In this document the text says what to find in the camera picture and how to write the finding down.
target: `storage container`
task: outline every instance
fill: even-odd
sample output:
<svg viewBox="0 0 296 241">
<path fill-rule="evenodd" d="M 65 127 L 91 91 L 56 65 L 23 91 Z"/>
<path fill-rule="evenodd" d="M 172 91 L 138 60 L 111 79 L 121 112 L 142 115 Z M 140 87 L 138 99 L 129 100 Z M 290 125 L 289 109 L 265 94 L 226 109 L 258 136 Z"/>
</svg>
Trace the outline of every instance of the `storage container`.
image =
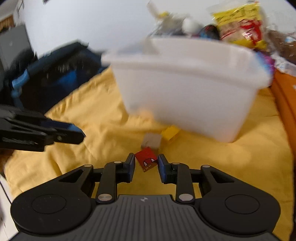
<svg viewBox="0 0 296 241">
<path fill-rule="evenodd" d="M 128 113 L 222 142 L 235 140 L 258 89 L 271 82 L 252 50 L 216 40 L 147 38 L 102 61 Z"/>
</svg>

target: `yellow bedsheet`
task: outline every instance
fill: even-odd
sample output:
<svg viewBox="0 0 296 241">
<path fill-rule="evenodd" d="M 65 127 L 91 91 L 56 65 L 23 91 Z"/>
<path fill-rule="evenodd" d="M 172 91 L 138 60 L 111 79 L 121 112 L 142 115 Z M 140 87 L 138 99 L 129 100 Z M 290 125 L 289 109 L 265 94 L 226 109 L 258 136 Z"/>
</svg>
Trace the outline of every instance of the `yellow bedsheet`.
<svg viewBox="0 0 296 241">
<path fill-rule="evenodd" d="M 15 151 L 5 166 L 14 197 L 83 164 L 95 168 L 125 160 L 140 151 L 146 132 L 160 133 L 165 125 L 129 116 L 124 108 L 111 69 L 95 76 L 48 113 L 53 119 L 72 122 L 86 134 L 80 145 L 56 143 L 43 153 Z M 181 131 L 162 149 L 169 162 L 184 162 L 199 169 L 212 165 L 273 195 L 281 216 L 274 234 L 288 240 L 293 219 L 293 158 L 286 133 L 269 89 L 261 90 L 242 130 L 233 143 L 220 143 Z M 131 184 L 118 185 L 118 194 L 174 194 L 173 184 L 160 181 L 157 168 L 143 173 L 136 164 Z M 200 197 L 198 185 L 196 196 Z"/>
</svg>

